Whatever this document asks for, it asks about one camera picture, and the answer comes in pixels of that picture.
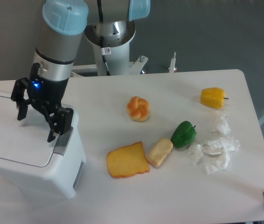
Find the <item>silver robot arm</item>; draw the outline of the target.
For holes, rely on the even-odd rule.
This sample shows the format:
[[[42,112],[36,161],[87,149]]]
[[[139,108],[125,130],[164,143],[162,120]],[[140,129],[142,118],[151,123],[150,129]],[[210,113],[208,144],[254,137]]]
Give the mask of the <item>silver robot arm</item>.
[[[31,105],[50,127],[48,142],[70,129],[73,110],[61,100],[83,36],[93,46],[98,75],[139,73],[130,65],[130,42],[135,21],[146,18],[150,8],[148,0],[45,1],[30,76],[16,80],[11,94],[17,119],[24,119]]]

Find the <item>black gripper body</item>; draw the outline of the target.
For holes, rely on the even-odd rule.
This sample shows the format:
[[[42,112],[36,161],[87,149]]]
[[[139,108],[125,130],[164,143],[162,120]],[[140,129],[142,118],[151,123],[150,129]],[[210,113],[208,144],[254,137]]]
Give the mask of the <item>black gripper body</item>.
[[[45,79],[38,74],[40,68],[39,63],[34,63],[31,67],[28,96],[33,108],[43,115],[48,115],[51,121],[57,121],[68,79],[62,81]]]

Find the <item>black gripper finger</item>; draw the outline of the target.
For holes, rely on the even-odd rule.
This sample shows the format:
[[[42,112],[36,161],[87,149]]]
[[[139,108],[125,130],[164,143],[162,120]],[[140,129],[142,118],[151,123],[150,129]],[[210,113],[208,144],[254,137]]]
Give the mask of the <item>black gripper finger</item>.
[[[74,110],[68,107],[59,107],[53,112],[53,115],[50,115],[47,110],[47,122],[50,127],[47,142],[52,142],[56,138],[55,133],[63,135],[70,130],[73,114]]]
[[[24,98],[25,90],[28,88],[28,82],[29,79],[27,77],[16,80],[11,94],[11,100],[16,103],[18,109],[18,121],[25,119],[28,112],[30,99]]]

